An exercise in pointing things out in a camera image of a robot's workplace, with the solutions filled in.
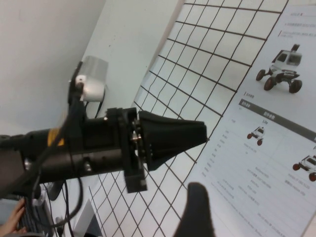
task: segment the white robot rover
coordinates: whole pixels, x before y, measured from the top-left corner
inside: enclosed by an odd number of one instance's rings
[[[301,162],[293,165],[295,171],[300,168],[309,172],[309,178],[312,182],[316,181],[316,156],[307,156]]]
[[[257,145],[261,146],[263,141],[263,136],[265,135],[265,130],[263,127],[257,127],[252,133],[247,135],[247,138],[250,139],[252,137],[257,139]]]
[[[281,50],[276,58],[272,61],[272,65],[269,68],[268,73],[262,69],[259,71],[256,80],[261,80],[264,76],[270,75],[264,85],[264,90],[271,90],[277,83],[283,81],[289,85],[290,93],[297,93],[302,88],[302,81],[296,80],[299,74],[295,69],[300,65],[302,54],[296,52],[300,47],[299,44],[295,44],[291,51]]]

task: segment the gray section header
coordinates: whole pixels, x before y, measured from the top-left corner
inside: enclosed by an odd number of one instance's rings
[[[243,99],[241,99],[239,105],[316,143],[316,133],[302,127],[301,125],[298,125],[297,123],[294,123],[286,118],[283,118],[275,113],[272,113],[264,108],[261,108],[260,106],[252,104]]]

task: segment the finger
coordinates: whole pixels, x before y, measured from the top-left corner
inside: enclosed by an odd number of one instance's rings
[[[18,222],[20,221],[23,213],[24,213],[24,210],[25,210],[25,207],[22,207],[18,213],[13,217],[13,219],[11,220],[12,221],[12,224],[13,226],[16,226],[18,224]]]
[[[25,200],[22,198],[19,202],[15,205],[14,210],[11,212],[9,219],[13,219],[14,216],[19,212],[19,210],[24,206]]]
[[[24,228],[17,231],[18,234],[24,234],[26,233],[26,230]]]

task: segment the black wire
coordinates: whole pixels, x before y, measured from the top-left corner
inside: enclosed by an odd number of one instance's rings
[[[101,110],[102,105],[103,105],[103,100],[102,100],[102,101],[100,102],[100,104],[99,104],[97,113],[96,113],[95,116],[94,116],[95,119],[98,117],[98,115],[99,115],[99,113],[100,113],[100,110]],[[87,103],[85,104],[85,106],[84,106],[85,111],[87,110],[88,104],[89,104],[89,102],[87,102]]]
[[[29,181],[38,173],[41,165],[54,151],[54,149],[57,147],[61,139],[63,139],[66,129],[72,122],[73,118],[77,115],[77,110],[79,109],[79,101],[77,99],[73,99],[72,102],[73,103],[69,108],[68,115],[63,125],[60,127],[55,140],[52,142],[52,144],[49,147],[47,147],[42,152],[39,158],[34,163],[32,163],[31,168],[28,171],[24,172],[20,177],[18,177],[16,180],[14,180],[13,182],[6,185],[3,189],[0,190],[0,198],[5,198],[8,194],[20,188],[24,183]]]
[[[43,185],[44,185],[44,188],[46,189],[46,193],[48,194],[48,189],[47,189],[46,185],[45,185],[45,184],[43,184]],[[53,217],[53,212],[52,212],[52,208],[51,208],[50,199],[48,199],[48,201],[49,201],[50,217],[51,217],[51,220],[52,220],[52,222],[53,222],[53,224],[54,224],[54,217]],[[53,229],[54,229],[54,231],[55,231],[56,237],[58,237],[56,228],[53,228]]]
[[[66,200],[65,200],[65,202],[66,202],[66,215],[69,216],[69,195],[68,195],[68,186],[67,186],[66,180],[65,180],[65,192],[66,192]],[[69,228],[69,232],[70,232],[71,237],[75,237],[70,221],[67,221],[67,223],[68,223],[68,228]]]
[[[62,188],[61,191],[63,192],[63,197],[64,197],[64,200],[65,200],[65,202],[66,202],[65,194],[64,194],[64,189]]]
[[[82,207],[82,202],[83,202],[83,187],[82,187],[82,181],[80,179],[80,177],[77,178],[78,179],[78,182],[79,182],[79,187],[80,187],[80,193],[79,193],[79,199],[78,199],[78,202],[77,202],[77,205],[76,207],[74,208],[74,210],[67,216],[65,217],[64,220],[56,223],[56,224],[53,224],[53,225],[47,225],[43,222],[41,222],[34,214],[34,210],[33,210],[33,205],[32,205],[32,200],[34,199],[34,194],[35,194],[35,190],[37,188],[37,185],[39,184],[39,181],[40,181],[40,171],[39,171],[39,175],[34,183],[34,186],[33,186],[33,189],[32,189],[32,196],[31,198],[28,199],[28,202],[29,202],[29,205],[30,205],[30,213],[31,213],[31,217],[33,218],[33,220],[44,226],[44,227],[47,227],[47,228],[56,228],[56,227],[60,227],[60,226],[63,226],[65,225],[68,221],[70,221],[74,216],[77,215],[77,213],[80,211],[81,207]]]

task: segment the black rubber tip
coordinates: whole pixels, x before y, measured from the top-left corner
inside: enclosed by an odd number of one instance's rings
[[[204,122],[165,118],[147,111],[139,112],[139,121],[150,171],[207,141]]]

